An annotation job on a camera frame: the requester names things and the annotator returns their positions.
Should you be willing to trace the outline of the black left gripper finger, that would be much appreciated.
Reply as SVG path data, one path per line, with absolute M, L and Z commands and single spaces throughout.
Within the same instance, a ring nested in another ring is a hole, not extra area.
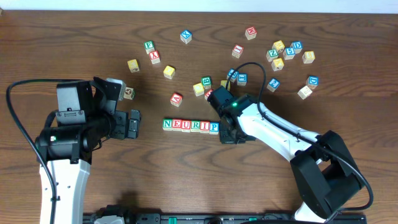
M 141 123 L 141 113 L 139 110 L 131 110 L 129 118 L 129 129 L 127 137 L 130 139 L 136 139 L 139 135 L 139 126 Z
M 93 77 L 92 86 L 96 89 L 93 98 L 96 109 L 114 115 L 119 101 L 116 85 L 99 77 Z

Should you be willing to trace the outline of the blue P wooden block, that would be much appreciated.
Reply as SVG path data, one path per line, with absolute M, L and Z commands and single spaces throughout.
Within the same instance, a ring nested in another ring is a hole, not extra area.
M 220 132 L 220 124 L 218 122 L 211 122 L 209 133 L 217 135 Z

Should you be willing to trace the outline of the green N wooden block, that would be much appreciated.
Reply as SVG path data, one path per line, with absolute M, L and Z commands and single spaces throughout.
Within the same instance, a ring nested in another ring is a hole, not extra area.
M 162 129 L 164 131 L 171 131 L 172 130 L 172 119 L 163 119 Z

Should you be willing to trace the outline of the green R wooden block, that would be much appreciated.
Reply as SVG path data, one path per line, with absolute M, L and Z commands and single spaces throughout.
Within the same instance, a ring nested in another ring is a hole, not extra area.
M 200 132 L 200 124 L 201 124 L 201 121 L 191 120 L 190 131 L 199 133 Z

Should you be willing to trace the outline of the red E wooden block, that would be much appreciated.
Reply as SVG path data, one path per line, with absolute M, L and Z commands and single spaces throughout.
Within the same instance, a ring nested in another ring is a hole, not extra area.
M 172 120 L 172 130 L 173 131 L 181 131 L 182 130 L 182 120 L 181 119 L 173 119 Z

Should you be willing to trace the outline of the blue T wooden block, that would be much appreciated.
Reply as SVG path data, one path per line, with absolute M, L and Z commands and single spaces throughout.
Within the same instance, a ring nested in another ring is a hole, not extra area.
M 248 75 L 246 73 L 239 73 L 237 78 L 238 86 L 246 86 L 248 82 Z

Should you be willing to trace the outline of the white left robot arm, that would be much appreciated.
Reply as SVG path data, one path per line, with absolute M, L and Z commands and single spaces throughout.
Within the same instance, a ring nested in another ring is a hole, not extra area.
M 133 97 L 132 88 L 113 78 L 57 85 L 58 110 L 48 115 L 35 140 L 44 159 L 41 223 L 83 222 L 93 151 L 108 139 L 138 137 L 140 112 L 116 109 L 119 101 Z

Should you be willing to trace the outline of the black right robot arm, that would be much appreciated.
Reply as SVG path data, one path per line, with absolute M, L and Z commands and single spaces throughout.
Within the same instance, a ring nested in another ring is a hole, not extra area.
M 292 168 L 303 201 L 294 220 L 327 223 L 369 182 L 344 140 L 333 131 L 321 135 L 282 119 L 250 95 L 234 97 L 222 89 L 209 104 L 220 117 L 220 141 L 242 144 L 256 139 L 278 152 Z

